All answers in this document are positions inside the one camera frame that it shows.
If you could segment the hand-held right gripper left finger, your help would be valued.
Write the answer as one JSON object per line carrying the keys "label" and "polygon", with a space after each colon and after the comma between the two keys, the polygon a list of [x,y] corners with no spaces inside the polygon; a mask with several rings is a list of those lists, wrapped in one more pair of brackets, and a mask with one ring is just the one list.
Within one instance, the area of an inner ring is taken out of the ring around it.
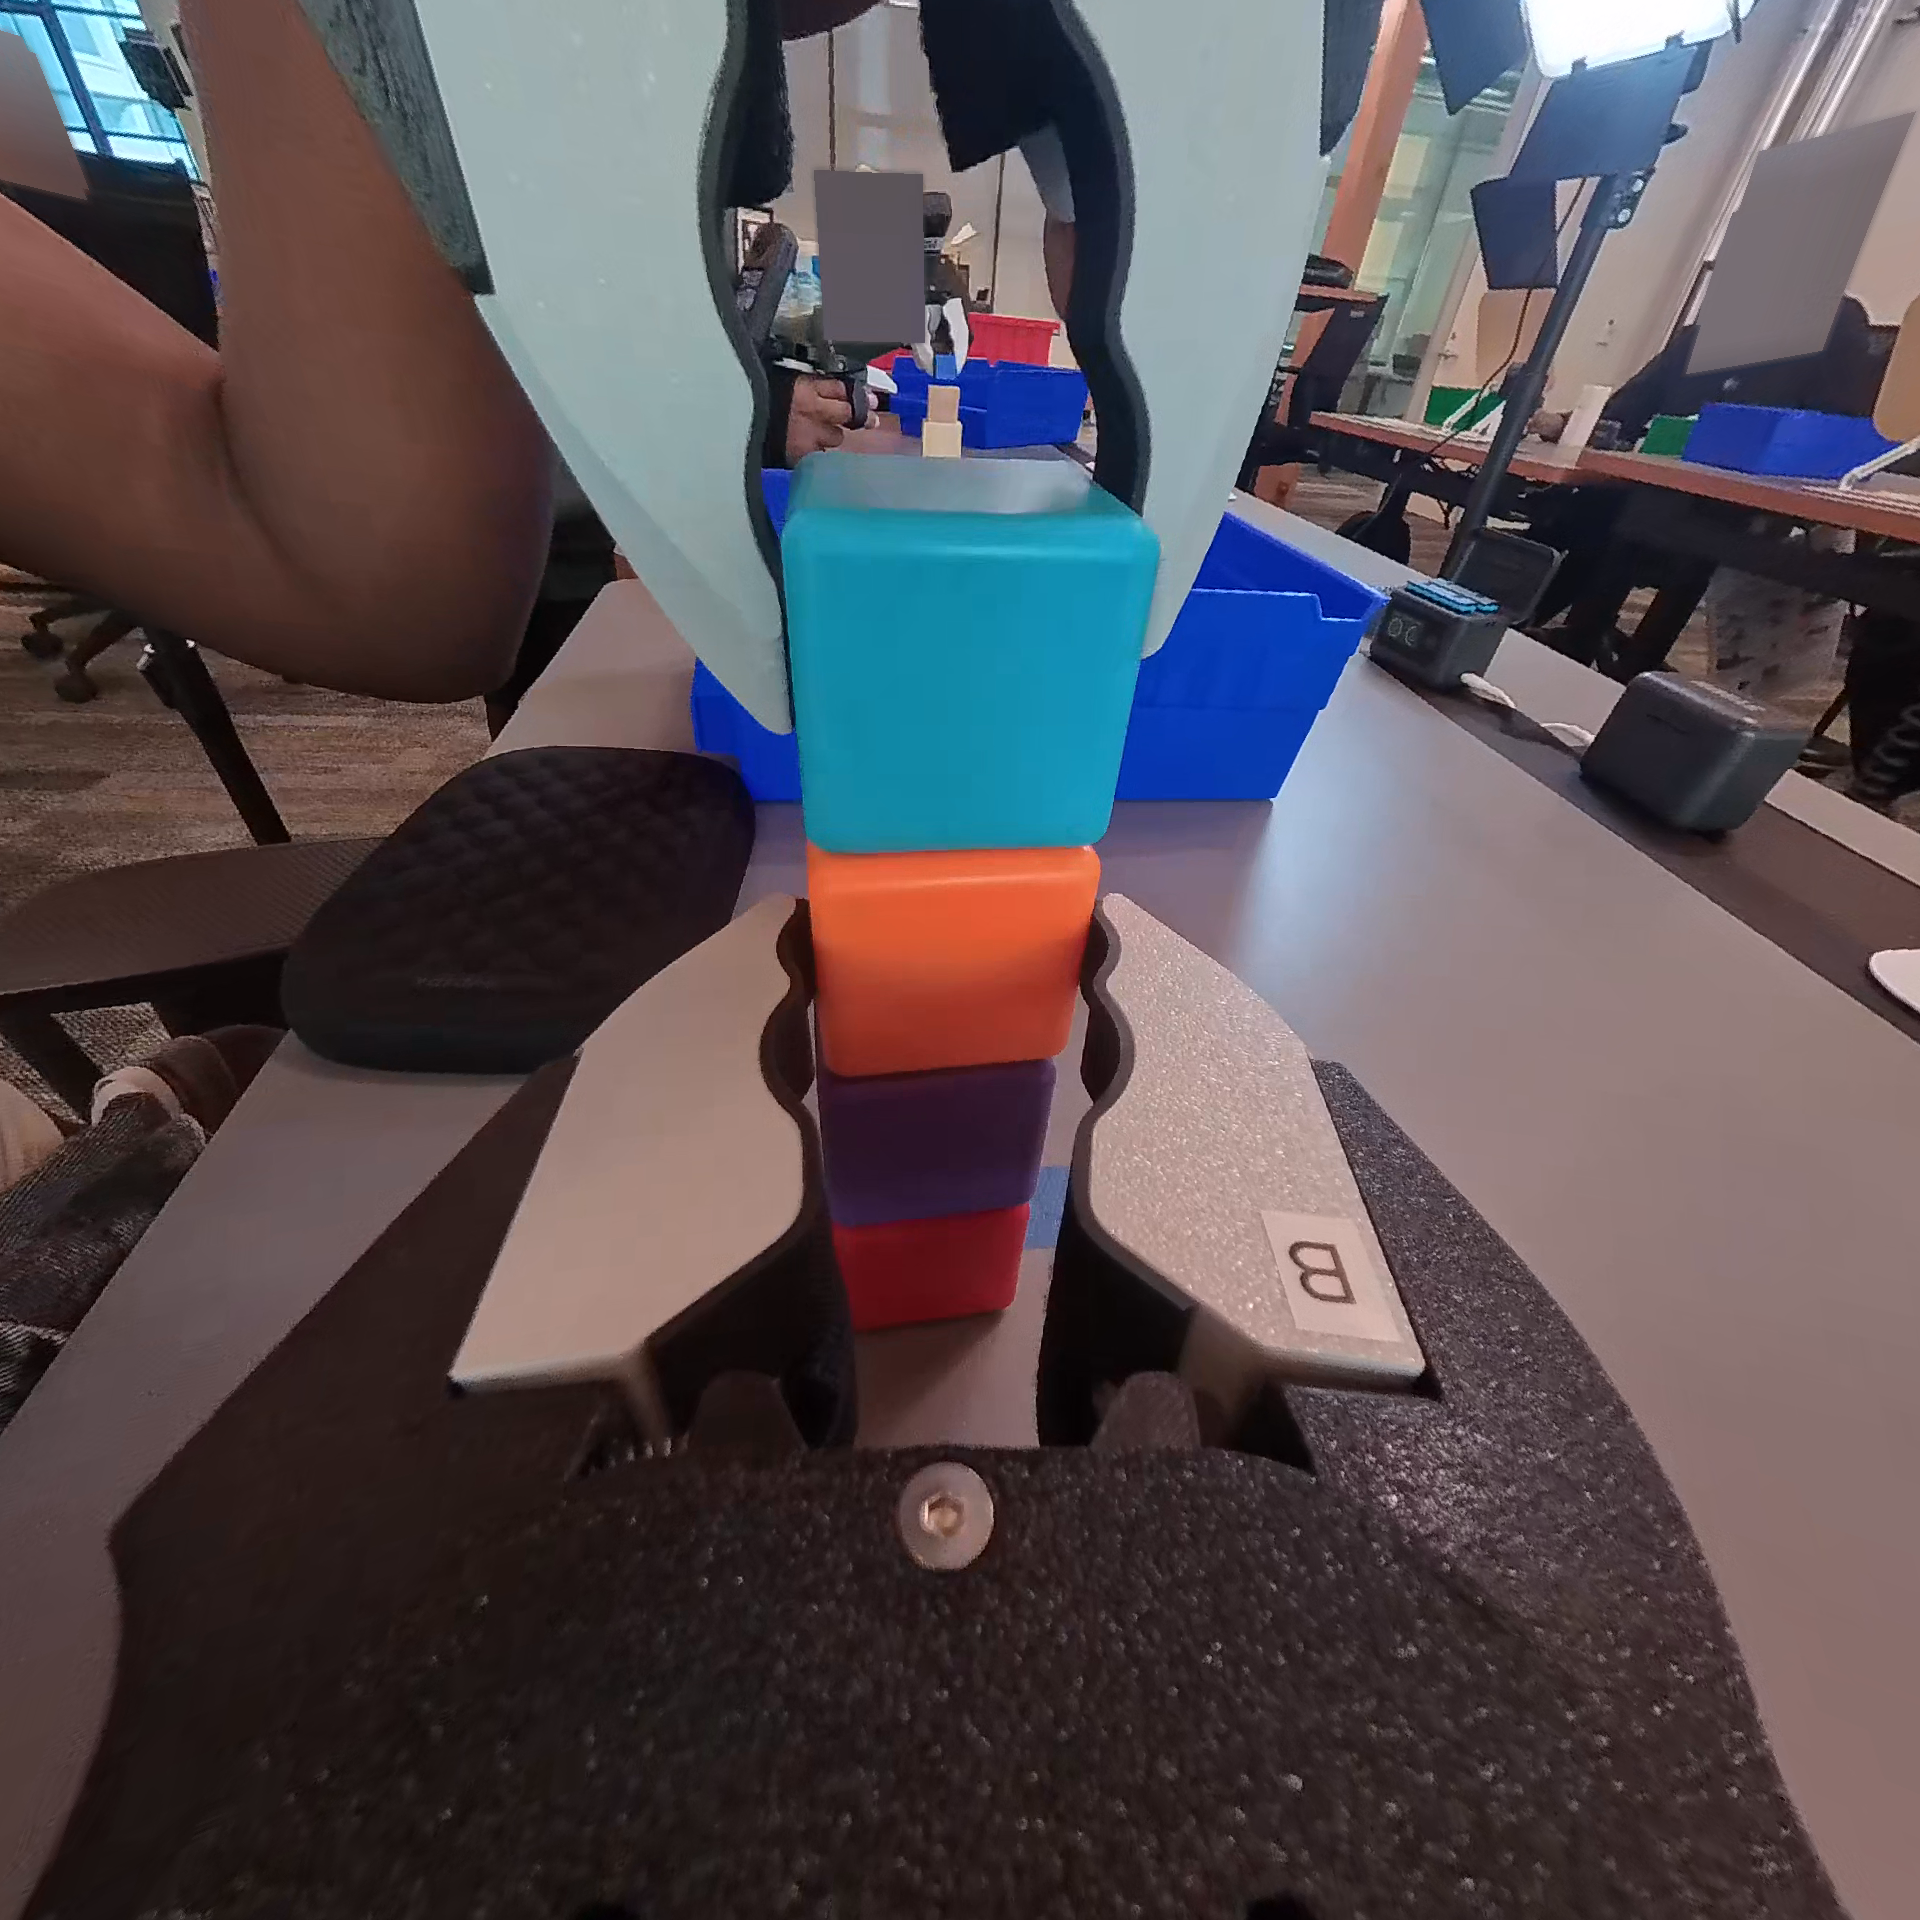
{"label": "hand-held right gripper left finger", "polygon": [[451,1362],[468,1394],[608,1386],[639,1441],[769,1381],[828,1444],[828,1216],[809,909],[761,900],[601,1023]]}

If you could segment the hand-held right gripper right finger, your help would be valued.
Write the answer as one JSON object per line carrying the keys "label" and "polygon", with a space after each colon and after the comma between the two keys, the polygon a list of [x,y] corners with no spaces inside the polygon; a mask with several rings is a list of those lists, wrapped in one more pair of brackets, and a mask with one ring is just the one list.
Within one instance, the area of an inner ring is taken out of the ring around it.
{"label": "hand-held right gripper right finger", "polygon": [[1296,1031],[1120,894],[1095,906],[1082,1000],[1038,1443],[1091,1444],[1139,1377],[1175,1378],[1233,1449],[1298,1446],[1290,1386],[1418,1391],[1428,1358]]}

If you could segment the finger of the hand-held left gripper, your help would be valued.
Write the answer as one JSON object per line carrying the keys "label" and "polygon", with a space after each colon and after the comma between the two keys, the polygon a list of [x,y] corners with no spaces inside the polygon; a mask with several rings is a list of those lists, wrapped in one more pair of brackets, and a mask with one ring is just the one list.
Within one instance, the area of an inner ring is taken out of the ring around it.
{"label": "finger of the hand-held left gripper", "polygon": [[947,156],[1018,153],[1072,229],[1067,348],[1095,479],[1142,518],[1217,511],[1336,143],[1336,6],[922,5]]}
{"label": "finger of the hand-held left gripper", "polygon": [[793,729],[769,393],[722,251],[747,6],[419,3],[491,274],[482,319],[707,669]]}

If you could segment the purple foam cube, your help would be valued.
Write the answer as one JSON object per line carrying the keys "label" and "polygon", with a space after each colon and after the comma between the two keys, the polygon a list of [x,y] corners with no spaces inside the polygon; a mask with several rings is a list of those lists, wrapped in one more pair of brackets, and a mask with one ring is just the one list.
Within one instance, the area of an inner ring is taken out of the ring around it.
{"label": "purple foam cube", "polygon": [[830,1220],[892,1227],[1029,1204],[1053,1089],[1052,1060],[870,1077],[821,1069]]}

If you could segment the red foam cube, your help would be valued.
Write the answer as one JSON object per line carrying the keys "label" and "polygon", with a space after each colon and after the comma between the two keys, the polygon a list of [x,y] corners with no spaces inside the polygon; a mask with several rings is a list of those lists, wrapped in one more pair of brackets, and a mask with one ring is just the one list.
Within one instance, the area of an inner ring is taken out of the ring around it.
{"label": "red foam cube", "polygon": [[991,1211],[830,1225],[853,1333],[886,1333],[1012,1307],[1029,1204]]}

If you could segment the orange foam cube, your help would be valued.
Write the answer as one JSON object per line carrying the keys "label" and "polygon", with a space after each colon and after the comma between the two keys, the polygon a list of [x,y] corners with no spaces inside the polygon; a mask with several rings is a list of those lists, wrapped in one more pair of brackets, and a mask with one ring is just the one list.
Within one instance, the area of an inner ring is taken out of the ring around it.
{"label": "orange foam cube", "polygon": [[839,1077],[1048,1060],[1067,1044],[1093,848],[805,848],[817,1027]]}

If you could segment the blue plastic bin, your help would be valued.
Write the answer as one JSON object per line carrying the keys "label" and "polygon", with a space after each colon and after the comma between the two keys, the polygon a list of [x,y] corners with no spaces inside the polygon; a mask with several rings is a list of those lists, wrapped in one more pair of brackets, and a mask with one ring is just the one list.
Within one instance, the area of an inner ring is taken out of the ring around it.
{"label": "blue plastic bin", "polygon": [[957,392],[957,421],[965,448],[1007,450],[1076,442],[1088,404],[1088,386],[1078,370],[988,363],[977,356],[962,368],[947,363],[947,356],[939,356],[934,377],[929,377],[910,354],[894,356],[886,373],[896,382],[892,409],[902,437],[922,437],[924,398],[936,382]]}
{"label": "blue plastic bin", "polygon": [[[1115,800],[1272,800],[1382,594],[1223,516],[1170,634],[1142,656]],[[763,728],[694,669],[694,740],[757,800],[797,800],[797,725]]]}
{"label": "blue plastic bin", "polygon": [[1685,464],[1791,482],[1839,482],[1902,444],[1869,418],[1751,404],[1703,406],[1678,453]]}

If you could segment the teal foam cube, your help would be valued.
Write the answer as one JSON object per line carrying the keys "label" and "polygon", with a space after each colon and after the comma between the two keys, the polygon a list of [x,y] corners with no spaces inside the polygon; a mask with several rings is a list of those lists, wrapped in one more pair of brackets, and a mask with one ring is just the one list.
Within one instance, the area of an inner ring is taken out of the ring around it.
{"label": "teal foam cube", "polygon": [[1160,542],[1084,469],[819,453],[792,476],[781,563],[814,848],[1103,837]]}

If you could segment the person's left forearm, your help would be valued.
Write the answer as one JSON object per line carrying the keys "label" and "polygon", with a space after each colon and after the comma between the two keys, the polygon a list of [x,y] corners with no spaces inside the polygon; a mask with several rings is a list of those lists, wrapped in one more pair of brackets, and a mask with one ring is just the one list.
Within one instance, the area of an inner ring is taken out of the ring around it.
{"label": "person's left forearm", "polygon": [[547,434],[306,13],[181,19],[219,345],[3,204],[3,563],[307,686],[492,695],[544,570]]}

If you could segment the black power unit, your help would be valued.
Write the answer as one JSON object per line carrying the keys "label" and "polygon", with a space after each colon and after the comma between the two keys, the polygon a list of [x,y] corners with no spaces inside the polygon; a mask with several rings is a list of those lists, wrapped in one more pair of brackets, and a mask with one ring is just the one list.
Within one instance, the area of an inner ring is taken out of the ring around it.
{"label": "black power unit", "polygon": [[1495,598],[1441,581],[1393,589],[1373,621],[1366,659],[1406,686],[1451,695],[1483,679],[1499,648],[1506,618]]}
{"label": "black power unit", "polygon": [[1810,736],[1780,710],[1645,672],[1622,686],[1577,774],[1661,828],[1722,837],[1798,768]]}

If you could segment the black office chair frame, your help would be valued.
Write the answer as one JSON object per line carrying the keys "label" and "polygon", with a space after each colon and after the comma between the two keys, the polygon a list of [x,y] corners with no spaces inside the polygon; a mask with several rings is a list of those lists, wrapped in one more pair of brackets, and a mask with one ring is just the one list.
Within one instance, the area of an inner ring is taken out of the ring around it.
{"label": "black office chair frame", "polygon": [[148,1004],[171,1038],[285,1030],[287,954],[378,845],[302,839],[61,880],[3,912],[3,1041],[82,1117],[103,1069],[61,1017]]}

